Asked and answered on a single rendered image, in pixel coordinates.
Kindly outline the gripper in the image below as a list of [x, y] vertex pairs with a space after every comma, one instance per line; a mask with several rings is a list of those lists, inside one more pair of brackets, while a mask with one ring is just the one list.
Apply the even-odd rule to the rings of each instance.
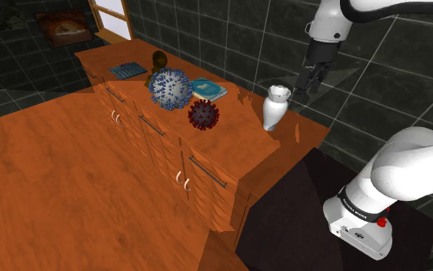
[[306, 92], [315, 94], [322, 81], [327, 77], [331, 64], [340, 49], [341, 43], [319, 42], [311, 39], [304, 68], [298, 74], [295, 83], [295, 94], [304, 95]]

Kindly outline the white vase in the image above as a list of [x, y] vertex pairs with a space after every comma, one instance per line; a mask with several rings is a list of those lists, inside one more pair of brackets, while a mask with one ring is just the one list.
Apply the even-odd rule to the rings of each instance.
[[291, 91], [283, 85], [272, 85], [263, 103], [263, 129], [273, 131], [288, 108]]

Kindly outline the wooden chest of drawers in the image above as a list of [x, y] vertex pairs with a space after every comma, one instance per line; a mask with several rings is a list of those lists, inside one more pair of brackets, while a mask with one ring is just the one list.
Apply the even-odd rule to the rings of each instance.
[[146, 75], [120, 80], [111, 72], [126, 62], [150, 71], [154, 52], [153, 45], [136, 39], [81, 51], [78, 58], [109, 120], [172, 192], [235, 248], [251, 206], [318, 146], [328, 129], [287, 112], [275, 131], [265, 131], [260, 95], [168, 55], [171, 68], [227, 90], [215, 103], [220, 113], [215, 127], [196, 129], [187, 109], [168, 111], [152, 101]]

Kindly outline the blue book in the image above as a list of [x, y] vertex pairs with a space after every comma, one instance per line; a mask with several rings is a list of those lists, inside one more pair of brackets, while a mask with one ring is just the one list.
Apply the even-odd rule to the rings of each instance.
[[192, 81], [193, 96], [198, 99], [214, 102], [227, 94], [227, 89], [200, 77]]

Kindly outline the dark red spiky ball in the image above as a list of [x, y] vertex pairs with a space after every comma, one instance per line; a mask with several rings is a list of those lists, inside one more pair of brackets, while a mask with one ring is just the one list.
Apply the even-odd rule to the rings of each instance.
[[189, 122], [202, 131], [212, 129], [218, 123], [219, 116], [216, 105], [203, 99], [196, 100], [188, 111]]

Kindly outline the white blue spiky ball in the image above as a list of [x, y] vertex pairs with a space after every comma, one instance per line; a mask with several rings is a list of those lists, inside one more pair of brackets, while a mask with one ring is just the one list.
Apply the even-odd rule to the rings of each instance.
[[152, 75], [148, 90], [155, 104], [172, 111], [183, 109], [190, 102], [194, 89], [181, 69], [166, 67]]

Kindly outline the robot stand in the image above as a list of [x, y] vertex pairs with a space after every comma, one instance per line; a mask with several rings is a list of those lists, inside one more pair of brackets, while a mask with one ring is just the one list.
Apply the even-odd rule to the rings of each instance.
[[388, 213], [393, 244], [382, 260], [330, 233], [322, 204], [355, 175], [311, 150], [250, 208], [237, 256], [250, 271], [433, 271], [433, 219], [404, 202]]

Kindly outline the brown bust figure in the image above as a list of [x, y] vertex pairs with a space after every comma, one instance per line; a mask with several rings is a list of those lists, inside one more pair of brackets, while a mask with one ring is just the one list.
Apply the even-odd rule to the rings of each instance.
[[152, 71], [145, 81], [146, 88], [149, 87], [150, 81], [152, 80], [152, 76], [156, 72], [159, 72], [161, 69], [166, 67], [168, 63], [166, 54], [163, 51], [155, 51], [152, 55], [152, 63], [153, 63]]

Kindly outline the blue grey keyboard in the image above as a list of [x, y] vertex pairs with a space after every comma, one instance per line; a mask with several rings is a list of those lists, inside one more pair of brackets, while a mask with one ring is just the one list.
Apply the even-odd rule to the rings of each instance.
[[145, 68], [136, 62], [123, 63], [108, 69], [119, 80], [128, 79], [147, 72]]

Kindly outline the wooden framed window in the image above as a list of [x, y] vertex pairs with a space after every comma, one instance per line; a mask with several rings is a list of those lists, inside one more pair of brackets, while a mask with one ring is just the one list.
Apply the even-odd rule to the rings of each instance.
[[110, 44], [133, 39], [126, 0], [88, 0], [98, 26], [95, 34]]

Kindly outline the orange wall picture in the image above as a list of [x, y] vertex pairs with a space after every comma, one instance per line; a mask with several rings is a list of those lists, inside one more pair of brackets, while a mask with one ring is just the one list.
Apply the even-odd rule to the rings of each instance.
[[52, 49], [93, 39], [83, 11], [73, 8], [34, 14], [35, 21]]

